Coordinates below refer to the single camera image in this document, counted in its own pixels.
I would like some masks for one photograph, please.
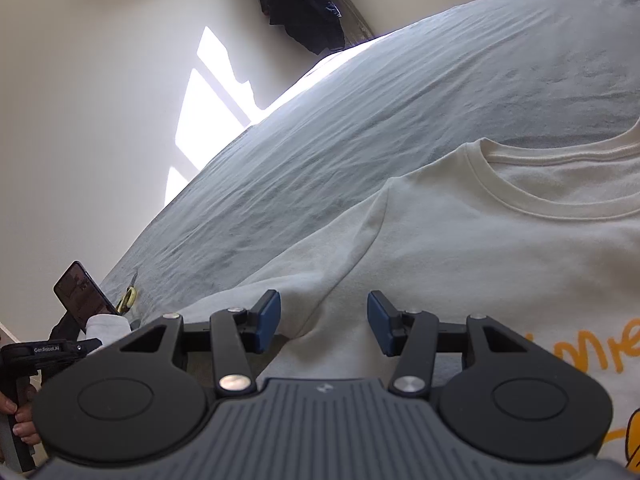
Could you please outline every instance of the curtain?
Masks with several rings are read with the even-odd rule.
[[[334,0],[334,3],[342,15],[340,24],[344,32],[345,48],[356,46],[375,38],[369,25],[367,25],[367,22],[365,22],[351,0]]]

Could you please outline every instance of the finger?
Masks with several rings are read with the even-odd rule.
[[[3,394],[0,394],[0,413],[5,415],[13,415],[18,406],[15,405],[11,399],[7,399]]]
[[[35,397],[37,393],[38,391],[36,390],[36,387],[31,383],[24,389],[24,394],[27,397],[27,400],[33,400],[33,397]]]
[[[31,436],[24,436],[20,440],[23,441],[27,446],[35,446],[36,444],[42,442],[42,440],[40,439],[40,435],[37,433]]]
[[[18,408],[18,411],[15,412],[15,421],[16,422],[29,422],[33,420],[33,415],[31,415],[31,403],[27,402]]]
[[[15,436],[31,436],[35,433],[37,433],[37,431],[36,427],[33,425],[33,422],[21,422],[20,424],[16,424],[14,426]]]

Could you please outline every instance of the white t-shirt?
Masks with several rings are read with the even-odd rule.
[[[628,426],[628,445],[640,444],[639,175],[640,121],[570,148],[464,144],[182,313],[206,320],[274,288],[291,341],[262,377],[383,381],[396,360],[367,323],[370,290],[443,322],[487,314],[606,387],[614,420],[603,455],[626,463]]]

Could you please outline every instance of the scissors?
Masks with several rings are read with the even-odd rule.
[[[138,293],[136,292],[136,289],[133,288],[133,286],[136,283],[137,277],[138,270],[136,269],[136,272],[134,272],[133,278],[131,279],[131,283],[129,283],[126,292],[122,295],[120,301],[116,305],[116,311],[118,314],[126,314],[136,301]]]

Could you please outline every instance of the orange lettering on shirt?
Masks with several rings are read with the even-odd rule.
[[[607,343],[611,350],[613,363],[616,365],[616,371],[621,374],[625,369],[625,365],[620,354],[625,354],[628,357],[640,356],[640,319],[632,319],[625,325],[620,341],[610,337],[607,339]]]
[[[587,372],[589,370],[589,353],[587,352],[587,341],[591,343],[591,346],[598,356],[600,362],[600,368],[606,370],[609,367],[607,361],[607,355],[604,353],[604,349],[598,341],[598,338],[588,330],[578,331],[578,348],[576,349],[571,343],[566,341],[558,342],[554,345],[554,355],[561,359],[564,359],[564,353],[567,352],[571,359],[574,361],[574,366],[581,372]]]

